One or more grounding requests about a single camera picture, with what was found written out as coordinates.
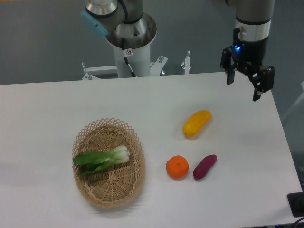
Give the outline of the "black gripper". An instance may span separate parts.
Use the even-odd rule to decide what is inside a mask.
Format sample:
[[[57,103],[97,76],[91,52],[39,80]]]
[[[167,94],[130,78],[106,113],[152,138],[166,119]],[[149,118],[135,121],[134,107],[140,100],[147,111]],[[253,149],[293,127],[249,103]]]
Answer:
[[[248,78],[254,87],[254,102],[274,86],[275,68],[262,66],[267,42],[268,38],[254,42],[238,39],[233,47],[223,49],[221,55],[220,67],[225,70],[227,85],[234,82],[236,68],[242,73],[249,72]]]

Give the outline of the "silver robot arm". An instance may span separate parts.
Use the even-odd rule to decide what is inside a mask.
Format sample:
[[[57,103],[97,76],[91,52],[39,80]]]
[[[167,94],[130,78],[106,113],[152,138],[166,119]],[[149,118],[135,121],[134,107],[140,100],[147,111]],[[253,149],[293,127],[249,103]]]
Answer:
[[[235,72],[246,75],[253,84],[253,100],[273,88],[275,69],[262,64],[274,11],[272,0],[226,0],[236,8],[232,45],[223,49],[220,67],[227,84]],[[117,74],[124,77],[151,76],[161,72],[160,62],[150,64],[150,45],[157,27],[144,13],[140,0],[87,0],[80,14],[85,26],[97,37],[106,38],[114,50]]]

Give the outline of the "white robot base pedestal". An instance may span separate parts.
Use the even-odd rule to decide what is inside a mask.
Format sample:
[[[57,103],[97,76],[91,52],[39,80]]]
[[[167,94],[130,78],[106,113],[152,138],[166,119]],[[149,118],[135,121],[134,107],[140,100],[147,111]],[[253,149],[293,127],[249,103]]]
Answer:
[[[150,44],[140,48],[128,48],[126,50],[113,46],[113,50],[118,78],[132,77],[130,67],[125,62],[125,56],[127,56],[135,76],[150,76]]]

